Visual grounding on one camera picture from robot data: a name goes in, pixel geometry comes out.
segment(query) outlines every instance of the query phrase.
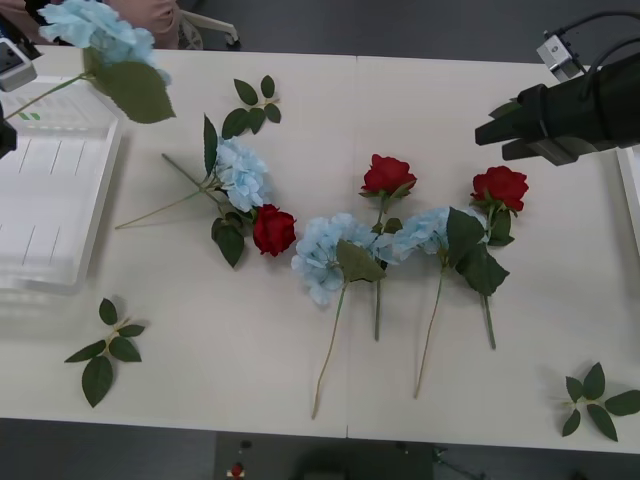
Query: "white table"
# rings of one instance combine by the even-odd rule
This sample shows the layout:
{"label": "white table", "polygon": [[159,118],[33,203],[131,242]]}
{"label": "white table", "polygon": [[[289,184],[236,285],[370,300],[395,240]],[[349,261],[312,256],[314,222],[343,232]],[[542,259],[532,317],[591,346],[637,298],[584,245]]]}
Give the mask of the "white table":
{"label": "white table", "polygon": [[[475,145],[474,129],[505,99],[553,81],[542,65],[359,58],[356,172],[374,152],[409,161],[418,182],[391,212],[401,217],[464,206],[473,176],[502,163],[499,145]],[[640,453],[640,415],[614,419],[619,443],[586,411],[573,436],[559,433],[566,375],[582,379],[600,361],[607,396],[640,388],[640,264],[615,153],[509,166],[530,190],[515,242],[493,249],[511,272],[491,302],[497,351],[479,296],[448,278],[414,400],[438,268],[417,257],[389,270],[378,344],[362,285],[351,310],[349,436]]]}
{"label": "white table", "polygon": [[[43,50],[41,73],[78,71],[77,52]],[[190,191],[160,153],[199,174],[202,113],[220,126],[237,105],[232,79],[257,84],[267,73],[283,123],[242,141],[270,165],[277,203],[298,218],[299,233],[309,218],[337,211],[373,220],[356,195],[373,153],[409,161],[418,176],[392,213],[464,206],[473,176],[502,163],[499,146],[475,145],[474,128],[504,99],[552,81],[543,66],[212,52],[158,60],[173,77],[178,118],[129,125],[83,294],[46,300],[46,316],[0,318],[0,417],[336,437],[348,427],[355,438],[640,452],[640,415],[615,420],[617,444],[588,418],[572,437],[559,434],[565,375],[582,377],[601,361],[608,394],[640,386],[640,266],[613,153],[563,168],[539,158],[511,165],[531,190],[516,242],[495,252],[511,271],[492,301],[498,350],[489,349],[477,295],[448,279],[419,400],[412,389],[433,264],[390,269],[380,343],[369,286],[350,291],[313,422],[335,302],[313,305],[289,270],[293,251],[273,261],[251,248],[231,272],[209,238],[205,199],[153,226],[113,230]],[[82,365],[62,362],[104,334],[97,305],[114,294],[149,322],[137,341],[143,362],[120,366],[92,410]]]}
{"label": "white table", "polygon": [[[80,71],[79,51],[42,51],[41,74]],[[293,249],[262,257],[249,237],[233,272],[211,240],[215,215],[205,198],[150,219],[153,226],[114,226],[191,192],[161,153],[201,177],[203,113],[220,131],[240,106],[233,79],[257,86],[266,74],[281,92],[282,124],[242,141],[268,163],[275,201],[299,230],[349,205],[355,58],[176,51],[159,52],[158,63],[173,77],[178,118],[129,124],[82,295],[36,318],[1,319],[0,417],[345,436],[347,323],[312,421],[333,314],[303,293],[289,266]],[[119,365],[112,390],[92,409],[81,389],[84,365],[63,361],[108,334],[97,307],[112,295],[149,328],[136,339],[142,363]]]}

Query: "red rose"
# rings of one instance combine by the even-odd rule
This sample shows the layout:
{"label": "red rose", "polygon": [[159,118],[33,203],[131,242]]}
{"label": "red rose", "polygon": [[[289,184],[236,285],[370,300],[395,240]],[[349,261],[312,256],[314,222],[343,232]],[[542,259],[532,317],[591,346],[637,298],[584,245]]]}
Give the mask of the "red rose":
{"label": "red rose", "polygon": [[407,187],[411,190],[416,184],[417,178],[409,173],[409,164],[401,162],[393,157],[371,157],[371,169],[364,176],[363,190],[371,193],[384,191],[387,195],[393,194],[398,188],[407,183],[413,184]]}
{"label": "red rose", "polygon": [[479,201],[486,200],[485,193],[489,192],[491,198],[500,200],[516,211],[524,208],[522,197],[529,190],[525,182],[527,176],[523,173],[513,172],[509,167],[491,167],[487,173],[476,175],[473,179],[473,198]]}
{"label": "red rose", "polygon": [[273,205],[265,205],[257,210],[258,218],[253,227],[253,241],[262,255],[269,252],[277,257],[296,239],[293,229],[296,220]]}

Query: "white tray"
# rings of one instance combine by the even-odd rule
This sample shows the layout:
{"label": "white tray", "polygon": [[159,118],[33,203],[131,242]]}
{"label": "white tray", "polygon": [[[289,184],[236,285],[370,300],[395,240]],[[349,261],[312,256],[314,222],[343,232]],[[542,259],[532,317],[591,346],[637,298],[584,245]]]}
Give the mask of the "white tray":
{"label": "white tray", "polygon": [[[64,81],[0,93],[5,115]],[[72,294],[84,283],[123,117],[86,82],[10,120],[18,149],[0,159],[0,289]]]}
{"label": "white tray", "polygon": [[640,252],[640,155],[635,148],[618,148],[616,153],[622,174],[622,184],[629,204],[631,225]]}

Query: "blue hydrangea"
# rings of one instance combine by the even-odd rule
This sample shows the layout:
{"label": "blue hydrangea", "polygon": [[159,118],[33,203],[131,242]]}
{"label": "blue hydrangea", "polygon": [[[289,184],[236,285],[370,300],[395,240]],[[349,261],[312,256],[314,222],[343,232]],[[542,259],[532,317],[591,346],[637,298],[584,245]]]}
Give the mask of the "blue hydrangea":
{"label": "blue hydrangea", "polygon": [[348,213],[339,213],[331,220],[314,218],[296,245],[298,254],[291,260],[291,268],[303,278],[311,298],[318,305],[327,305],[332,294],[344,284],[336,258],[336,247],[341,239],[366,248],[375,256],[378,235]]}
{"label": "blue hydrangea", "polygon": [[[105,65],[124,61],[153,62],[154,38],[144,28],[133,28],[120,20],[118,12],[96,0],[66,0],[60,5],[48,4],[38,10],[49,25],[40,27],[40,35],[49,41],[60,37],[78,48],[95,48]],[[166,72],[160,74],[168,84]]]}
{"label": "blue hydrangea", "polygon": [[218,138],[216,175],[229,195],[231,205],[242,212],[269,203],[271,186],[264,178],[266,164],[256,153],[241,145],[235,138]]}
{"label": "blue hydrangea", "polygon": [[[486,228],[486,218],[472,208],[462,208],[460,211],[478,219]],[[447,220],[450,207],[434,208],[409,218],[392,238],[381,239],[380,258],[388,263],[398,263],[406,260],[415,250],[422,249],[433,255],[440,248],[448,249]]]}

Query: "artificial flower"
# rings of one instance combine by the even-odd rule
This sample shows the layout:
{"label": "artificial flower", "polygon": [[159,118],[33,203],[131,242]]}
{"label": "artificial flower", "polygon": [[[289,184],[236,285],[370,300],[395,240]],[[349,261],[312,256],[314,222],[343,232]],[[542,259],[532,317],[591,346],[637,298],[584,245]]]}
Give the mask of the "artificial flower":
{"label": "artificial flower", "polygon": [[[472,208],[463,208],[462,212],[475,218],[486,228],[487,220]],[[392,237],[379,239],[379,256],[387,263],[397,264],[407,259],[417,249],[434,255],[449,248],[447,238],[447,220],[450,207],[434,208],[415,215],[405,221],[401,230]]]}
{"label": "artificial flower", "polygon": [[292,215],[281,212],[273,205],[258,207],[258,218],[253,227],[253,241],[261,254],[276,257],[284,252],[296,239]]}
{"label": "artificial flower", "polygon": [[411,190],[416,184],[417,178],[409,173],[409,164],[401,162],[393,157],[381,157],[373,155],[371,157],[371,168],[364,176],[363,190],[370,193],[384,192],[392,195],[398,188],[408,183],[406,187]]}
{"label": "artificial flower", "polygon": [[[38,10],[49,25],[40,27],[40,35],[49,41],[61,38],[78,48],[94,48],[105,65],[140,62],[154,67],[151,32],[133,28],[120,20],[118,12],[96,0],[66,0]],[[166,72],[160,72],[169,83]]]}
{"label": "artificial flower", "polygon": [[216,175],[223,183],[229,202],[242,212],[269,203],[271,186],[265,180],[266,164],[256,153],[235,138],[218,138]]}
{"label": "artificial flower", "polygon": [[311,220],[304,237],[296,244],[297,255],[291,260],[291,268],[303,278],[318,305],[327,305],[331,295],[344,284],[336,258],[339,240],[349,241],[367,249],[372,257],[377,256],[378,235],[352,215],[338,213],[331,220],[322,217]]}
{"label": "artificial flower", "polygon": [[475,191],[471,196],[480,202],[492,200],[503,202],[507,207],[519,212],[524,208],[522,197],[529,190],[526,180],[525,174],[514,172],[504,165],[490,167],[487,173],[473,178]]}

